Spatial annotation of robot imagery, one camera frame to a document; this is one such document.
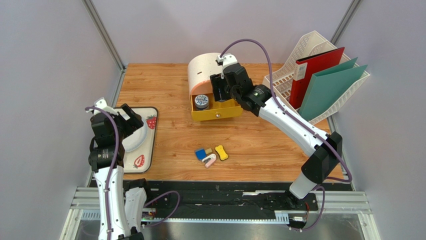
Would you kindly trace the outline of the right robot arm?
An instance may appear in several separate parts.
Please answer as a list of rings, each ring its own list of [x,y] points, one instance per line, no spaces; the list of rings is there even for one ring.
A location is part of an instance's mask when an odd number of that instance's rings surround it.
[[[276,126],[309,157],[289,187],[289,194],[294,199],[304,199],[339,164],[342,136],[337,132],[328,134],[296,115],[273,96],[270,88],[263,84],[254,85],[247,70],[239,63],[231,64],[222,73],[209,78],[215,101],[235,100],[243,110]]]

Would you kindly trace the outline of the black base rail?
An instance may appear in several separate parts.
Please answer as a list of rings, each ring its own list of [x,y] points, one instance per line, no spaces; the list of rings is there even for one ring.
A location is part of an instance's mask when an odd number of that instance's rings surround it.
[[[313,213],[322,208],[323,191],[302,200],[290,196],[289,182],[126,180],[124,188],[143,187],[147,207],[162,219],[272,220],[277,211]]]

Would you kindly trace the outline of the teal file folder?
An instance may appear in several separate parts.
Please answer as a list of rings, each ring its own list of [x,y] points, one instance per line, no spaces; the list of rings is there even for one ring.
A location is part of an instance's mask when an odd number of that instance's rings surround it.
[[[337,112],[365,80],[367,67],[353,58],[313,73],[298,114],[315,124]]]

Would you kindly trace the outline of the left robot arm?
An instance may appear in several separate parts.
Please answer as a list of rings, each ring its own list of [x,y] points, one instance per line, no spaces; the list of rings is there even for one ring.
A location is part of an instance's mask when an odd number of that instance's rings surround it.
[[[123,186],[125,148],[123,140],[142,128],[144,123],[126,103],[121,109],[125,119],[103,98],[85,108],[94,137],[89,146],[88,162],[96,180],[99,196],[100,240],[142,240],[141,221],[130,225],[125,213]]]

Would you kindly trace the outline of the strawberry pattern tray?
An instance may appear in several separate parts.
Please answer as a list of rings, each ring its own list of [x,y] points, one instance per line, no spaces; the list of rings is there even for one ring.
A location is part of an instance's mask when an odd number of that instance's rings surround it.
[[[143,123],[148,127],[147,136],[143,144],[136,150],[125,151],[124,173],[142,174],[147,172],[152,164],[159,112],[155,107],[134,107],[133,111],[141,116]]]

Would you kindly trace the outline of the blue grey lint roller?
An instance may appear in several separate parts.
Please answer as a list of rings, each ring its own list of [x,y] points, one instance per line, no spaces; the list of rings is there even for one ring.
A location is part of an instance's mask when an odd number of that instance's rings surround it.
[[[203,148],[199,148],[199,149],[195,150],[194,153],[195,153],[196,158],[199,161],[202,161],[207,156],[206,151]]]

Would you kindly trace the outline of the white paper plate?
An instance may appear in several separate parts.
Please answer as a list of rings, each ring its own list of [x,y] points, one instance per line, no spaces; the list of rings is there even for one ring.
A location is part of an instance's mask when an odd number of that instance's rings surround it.
[[[126,137],[122,141],[122,145],[127,153],[139,148],[145,141],[148,134],[148,127],[144,124],[143,127],[137,129],[133,134]]]

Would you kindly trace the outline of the round drawer storage box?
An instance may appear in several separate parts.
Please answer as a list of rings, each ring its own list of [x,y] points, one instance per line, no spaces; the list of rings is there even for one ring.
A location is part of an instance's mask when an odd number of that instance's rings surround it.
[[[214,100],[210,76],[220,74],[222,67],[216,63],[218,52],[204,53],[194,57],[187,66],[188,90],[191,104],[191,117],[194,121],[202,122],[239,117],[243,113],[241,106],[233,99],[224,102]],[[196,110],[194,98],[197,95],[207,95],[208,110]]]

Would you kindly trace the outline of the white plastic file rack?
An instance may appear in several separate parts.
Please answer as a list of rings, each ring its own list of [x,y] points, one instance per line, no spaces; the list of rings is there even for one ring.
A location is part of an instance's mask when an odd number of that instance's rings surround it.
[[[333,43],[323,37],[320,33],[315,30],[311,31],[299,39],[284,65],[279,70],[272,73],[272,85],[274,92],[277,97],[292,111],[295,111],[295,108],[289,104],[288,100],[291,95],[293,76],[296,69],[296,60],[334,50],[336,48],[337,47]],[[337,113],[358,90],[358,88],[369,78],[369,76],[370,74],[367,71],[364,71],[359,80],[353,83],[342,94],[342,96],[336,100],[336,102],[334,102],[325,112],[310,120],[309,123],[315,125]]]

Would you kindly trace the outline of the red file folder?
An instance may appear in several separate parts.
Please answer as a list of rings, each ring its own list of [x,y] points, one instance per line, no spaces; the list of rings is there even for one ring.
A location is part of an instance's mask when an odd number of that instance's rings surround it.
[[[301,107],[312,75],[338,65],[345,47],[318,53],[295,61],[295,71],[288,102],[294,109]]]

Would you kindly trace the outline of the yellow bone-shaped eraser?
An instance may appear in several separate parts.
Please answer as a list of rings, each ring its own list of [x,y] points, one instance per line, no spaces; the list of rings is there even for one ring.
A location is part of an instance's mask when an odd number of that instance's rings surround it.
[[[219,156],[219,159],[221,160],[221,161],[225,161],[225,160],[227,160],[228,158],[229,158],[229,155],[227,154],[227,152],[225,151],[225,148],[224,148],[224,146],[223,145],[217,145],[217,146],[215,146],[214,147],[214,150],[216,151],[216,153],[218,154],[218,156]]]

